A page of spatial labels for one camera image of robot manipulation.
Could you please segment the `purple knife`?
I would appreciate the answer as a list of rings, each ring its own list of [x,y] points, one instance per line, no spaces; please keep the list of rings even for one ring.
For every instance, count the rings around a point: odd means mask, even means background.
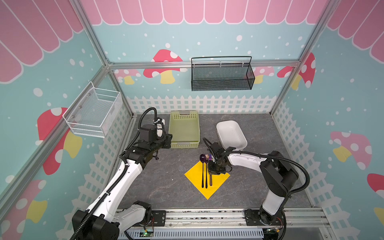
[[[212,160],[213,160],[212,155],[209,155],[209,162],[211,162]],[[210,186],[213,186],[213,177],[212,177],[212,174],[209,173],[209,175],[210,175]]]

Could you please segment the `purple spoon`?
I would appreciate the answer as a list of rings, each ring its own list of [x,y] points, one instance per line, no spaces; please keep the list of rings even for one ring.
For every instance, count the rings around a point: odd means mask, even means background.
[[[201,154],[200,162],[202,163],[202,188],[205,188],[205,160],[209,161],[209,155]]]

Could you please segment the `yellow paper napkin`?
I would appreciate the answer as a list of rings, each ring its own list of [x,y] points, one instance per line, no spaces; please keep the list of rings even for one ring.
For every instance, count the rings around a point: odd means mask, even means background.
[[[231,175],[210,175],[206,168],[206,164],[198,162],[185,173],[185,177],[209,200]]]

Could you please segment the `purple fork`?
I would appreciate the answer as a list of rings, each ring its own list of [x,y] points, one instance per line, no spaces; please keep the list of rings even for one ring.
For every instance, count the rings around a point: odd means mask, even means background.
[[[205,188],[208,188],[208,160],[205,160]]]

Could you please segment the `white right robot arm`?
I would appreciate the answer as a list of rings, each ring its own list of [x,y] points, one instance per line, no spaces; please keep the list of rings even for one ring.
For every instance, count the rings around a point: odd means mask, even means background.
[[[267,155],[232,151],[222,152],[210,161],[208,172],[220,175],[229,172],[229,167],[240,166],[262,173],[269,191],[260,207],[259,215],[266,223],[277,217],[289,196],[294,193],[293,187],[299,178],[295,165],[296,163],[276,151]]]

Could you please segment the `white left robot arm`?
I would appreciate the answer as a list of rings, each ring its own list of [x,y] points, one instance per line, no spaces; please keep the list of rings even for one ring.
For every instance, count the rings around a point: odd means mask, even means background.
[[[72,217],[72,240],[116,240],[121,232],[135,224],[147,225],[151,221],[151,205],[136,201],[119,214],[117,208],[134,180],[160,149],[171,147],[172,135],[141,138],[136,135],[120,154],[122,160],[117,172],[106,188],[85,211],[78,210]]]

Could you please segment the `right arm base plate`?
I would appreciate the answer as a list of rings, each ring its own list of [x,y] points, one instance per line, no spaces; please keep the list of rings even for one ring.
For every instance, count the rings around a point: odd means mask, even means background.
[[[283,211],[278,210],[275,215],[269,214],[264,209],[246,209],[244,211],[247,226],[282,226]]]

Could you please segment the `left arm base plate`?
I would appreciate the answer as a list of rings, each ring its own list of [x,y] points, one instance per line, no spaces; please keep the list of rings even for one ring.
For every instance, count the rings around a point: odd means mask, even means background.
[[[144,226],[164,227],[166,222],[166,211],[151,211],[146,217]]]

